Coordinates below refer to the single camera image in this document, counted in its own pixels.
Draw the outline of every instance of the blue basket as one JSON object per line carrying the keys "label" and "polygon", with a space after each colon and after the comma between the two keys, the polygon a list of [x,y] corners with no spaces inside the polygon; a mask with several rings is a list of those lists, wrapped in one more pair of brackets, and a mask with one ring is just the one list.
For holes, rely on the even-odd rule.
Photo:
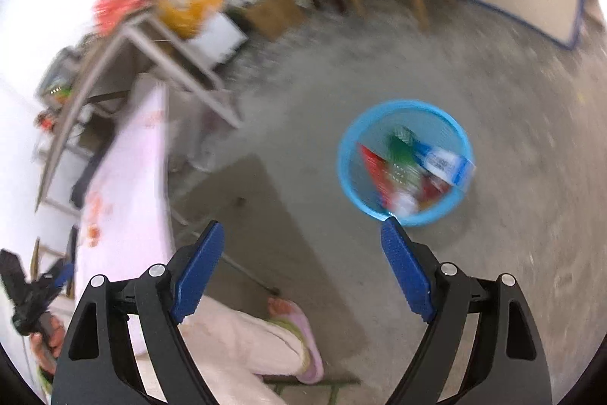
{"label": "blue basket", "polygon": [[[344,133],[339,144],[337,168],[339,182],[350,201],[367,215],[382,221],[390,215],[381,206],[379,193],[366,171],[357,144],[386,157],[386,137],[398,125],[411,129],[420,141],[459,153],[474,163],[472,146],[465,131],[438,107],[415,100],[394,100],[372,107]],[[444,217],[462,199],[464,193],[451,188],[435,205],[401,219],[401,225],[413,227],[432,223]]]}

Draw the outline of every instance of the silver bolt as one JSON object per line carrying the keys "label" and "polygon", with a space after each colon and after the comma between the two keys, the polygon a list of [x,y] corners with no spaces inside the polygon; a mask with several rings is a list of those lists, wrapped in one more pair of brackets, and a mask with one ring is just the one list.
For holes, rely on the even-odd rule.
{"label": "silver bolt", "polygon": [[452,277],[457,273],[457,267],[452,263],[443,263],[441,265],[441,271],[448,277]]}
{"label": "silver bolt", "polygon": [[517,280],[509,273],[505,273],[502,275],[502,283],[508,287],[513,287],[517,283]]}
{"label": "silver bolt", "polygon": [[93,287],[101,287],[105,282],[105,278],[103,275],[95,275],[93,278],[90,279],[90,284]]}
{"label": "silver bolt", "polygon": [[159,277],[164,272],[165,272],[164,265],[154,265],[148,270],[148,273],[150,274],[151,277]]}

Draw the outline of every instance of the cardboard box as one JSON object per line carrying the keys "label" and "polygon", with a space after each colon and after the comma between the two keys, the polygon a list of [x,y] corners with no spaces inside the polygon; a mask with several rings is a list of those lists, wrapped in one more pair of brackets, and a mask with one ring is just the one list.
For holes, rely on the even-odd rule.
{"label": "cardboard box", "polygon": [[256,30],[271,41],[305,20],[294,0],[259,0],[245,8],[244,13]]}

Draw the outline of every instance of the beige pants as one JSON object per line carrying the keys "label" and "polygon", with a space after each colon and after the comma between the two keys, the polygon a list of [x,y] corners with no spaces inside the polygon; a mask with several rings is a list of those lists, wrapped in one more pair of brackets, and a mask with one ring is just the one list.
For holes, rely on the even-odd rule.
{"label": "beige pants", "polygon": [[[179,330],[220,405],[284,405],[255,374],[299,373],[306,355],[290,331],[205,296]],[[165,400],[148,355],[137,365],[147,393]]]}

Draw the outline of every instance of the gray floor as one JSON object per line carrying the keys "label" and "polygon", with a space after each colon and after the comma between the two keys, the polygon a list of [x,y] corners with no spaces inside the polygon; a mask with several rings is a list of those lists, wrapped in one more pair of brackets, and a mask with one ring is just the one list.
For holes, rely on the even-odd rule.
{"label": "gray floor", "polygon": [[[607,55],[585,28],[575,51],[473,3],[427,0],[430,34],[394,0],[365,0],[368,18],[315,13],[275,43],[254,42],[226,71],[245,127],[221,169],[184,200],[215,212],[227,252],[307,312],[329,375],[363,385],[339,403],[383,404],[426,326],[410,312],[379,245],[335,174],[339,139],[368,107],[431,102],[466,129],[478,170],[451,215],[411,237],[468,275],[516,275],[543,339],[555,401],[607,331]],[[245,197],[237,206],[234,199]],[[209,294],[265,316],[264,293],[220,265]],[[470,349],[444,395],[456,391]],[[324,391],[288,391],[324,404]]]}

